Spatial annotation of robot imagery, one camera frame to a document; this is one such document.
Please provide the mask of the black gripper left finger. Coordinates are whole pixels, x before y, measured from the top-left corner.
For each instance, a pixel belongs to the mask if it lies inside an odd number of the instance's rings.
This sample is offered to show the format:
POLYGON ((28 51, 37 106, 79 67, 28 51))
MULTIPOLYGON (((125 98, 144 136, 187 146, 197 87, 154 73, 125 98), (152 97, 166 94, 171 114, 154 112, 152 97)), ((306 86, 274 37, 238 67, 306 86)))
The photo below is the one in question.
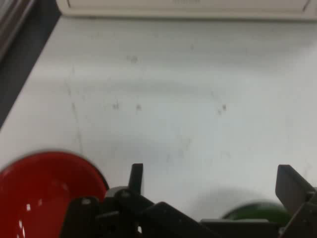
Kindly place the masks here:
POLYGON ((74 199, 62 238, 213 238, 215 233, 165 202, 141 195, 143 164, 133 164, 127 186, 111 188, 103 201, 74 199))

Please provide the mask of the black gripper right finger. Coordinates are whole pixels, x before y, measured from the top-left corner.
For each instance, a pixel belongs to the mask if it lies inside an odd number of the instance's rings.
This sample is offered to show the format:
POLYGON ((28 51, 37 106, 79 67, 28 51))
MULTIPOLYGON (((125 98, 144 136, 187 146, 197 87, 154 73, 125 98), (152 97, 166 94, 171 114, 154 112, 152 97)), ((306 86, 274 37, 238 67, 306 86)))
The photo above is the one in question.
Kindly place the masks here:
POLYGON ((279 165, 275 194, 291 219, 282 238, 315 238, 317 236, 317 189, 290 165, 279 165))

